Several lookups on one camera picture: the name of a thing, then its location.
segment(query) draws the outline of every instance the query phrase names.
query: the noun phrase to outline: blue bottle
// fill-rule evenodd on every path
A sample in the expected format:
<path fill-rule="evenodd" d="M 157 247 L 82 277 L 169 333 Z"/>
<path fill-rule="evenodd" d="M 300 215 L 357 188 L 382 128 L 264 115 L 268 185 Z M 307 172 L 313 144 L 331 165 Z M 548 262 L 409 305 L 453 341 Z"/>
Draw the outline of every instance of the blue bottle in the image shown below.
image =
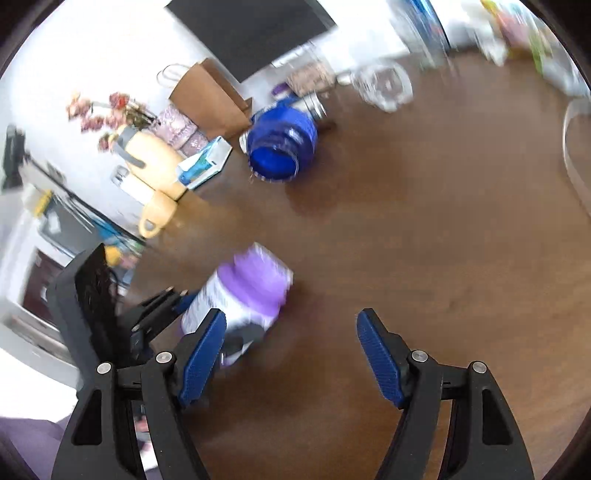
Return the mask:
<path fill-rule="evenodd" d="M 312 162 L 318 131 L 311 118 L 288 106 L 263 113 L 248 134 L 252 172 L 266 181 L 289 181 Z"/>

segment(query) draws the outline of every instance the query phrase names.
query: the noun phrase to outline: flower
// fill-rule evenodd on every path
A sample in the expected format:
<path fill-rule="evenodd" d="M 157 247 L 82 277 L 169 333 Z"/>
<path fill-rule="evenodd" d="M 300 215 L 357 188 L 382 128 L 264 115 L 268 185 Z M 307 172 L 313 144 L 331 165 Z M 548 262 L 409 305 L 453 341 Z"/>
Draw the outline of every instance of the flower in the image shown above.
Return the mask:
<path fill-rule="evenodd" d="M 99 151 L 101 152 L 106 152 L 108 149 L 110 149 L 110 145 L 109 145 L 109 137 L 111 134 L 109 133 L 105 133 L 102 137 L 99 138 Z"/>
<path fill-rule="evenodd" d="M 105 125 L 113 130 L 127 123 L 127 113 L 124 110 L 112 110 L 111 114 L 105 118 Z"/>
<path fill-rule="evenodd" d="M 98 131 L 103 128 L 105 124 L 105 117 L 101 115 L 86 116 L 80 122 L 80 131 L 87 132 L 88 130 Z"/>
<path fill-rule="evenodd" d="M 91 105 L 88 98 L 80 98 L 80 95 L 73 96 L 72 102 L 66 107 L 68 120 L 72 120 L 78 116 L 85 116 L 90 111 Z"/>
<path fill-rule="evenodd" d="M 109 95 L 109 103 L 111 104 L 111 107 L 113 107 L 114 109 L 125 108 L 128 102 L 129 95 L 127 95 L 126 93 L 116 92 L 111 93 Z"/>

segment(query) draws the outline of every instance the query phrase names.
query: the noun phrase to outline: wooden floor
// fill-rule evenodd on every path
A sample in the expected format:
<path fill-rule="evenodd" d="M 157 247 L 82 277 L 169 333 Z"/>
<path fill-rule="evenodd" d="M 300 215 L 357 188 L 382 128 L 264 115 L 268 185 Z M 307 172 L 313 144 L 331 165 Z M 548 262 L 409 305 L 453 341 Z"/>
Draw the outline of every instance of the wooden floor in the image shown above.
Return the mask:
<path fill-rule="evenodd" d="M 187 413 L 213 479 L 374 478 L 400 414 L 356 338 L 364 307 L 441 363 L 486 362 L 537 478 L 589 409 L 591 222 L 561 159 L 568 99 L 531 62 L 455 63 L 456 78 L 413 76 L 392 114 L 341 87 L 337 127 L 290 184 L 250 179 L 235 151 L 145 252 L 131 298 L 199 288 L 254 241 L 295 274 L 263 345 Z"/>

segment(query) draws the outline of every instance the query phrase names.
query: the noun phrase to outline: paper bag handle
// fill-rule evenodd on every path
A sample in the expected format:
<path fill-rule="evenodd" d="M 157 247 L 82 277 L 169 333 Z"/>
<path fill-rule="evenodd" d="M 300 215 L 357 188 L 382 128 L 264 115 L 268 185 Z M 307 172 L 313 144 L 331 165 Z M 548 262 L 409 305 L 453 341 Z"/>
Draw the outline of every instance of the paper bag handle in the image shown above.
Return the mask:
<path fill-rule="evenodd" d="M 188 72 L 189 68 L 182 63 L 171 63 L 156 74 L 156 81 L 162 87 L 175 88 L 183 75 Z"/>

